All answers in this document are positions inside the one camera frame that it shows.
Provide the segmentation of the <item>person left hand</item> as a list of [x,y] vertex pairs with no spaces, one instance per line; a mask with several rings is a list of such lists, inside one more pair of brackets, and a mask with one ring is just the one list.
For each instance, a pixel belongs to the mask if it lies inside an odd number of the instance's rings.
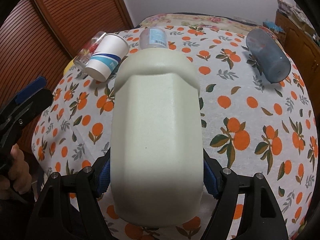
[[8,179],[1,176],[1,200],[10,198],[10,183],[13,182],[13,188],[19,194],[27,193],[31,188],[32,177],[29,173],[29,165],[24,160],[24,153],[19,146],[12,146],[10,152],[13,160],[12,167],[8,172]]

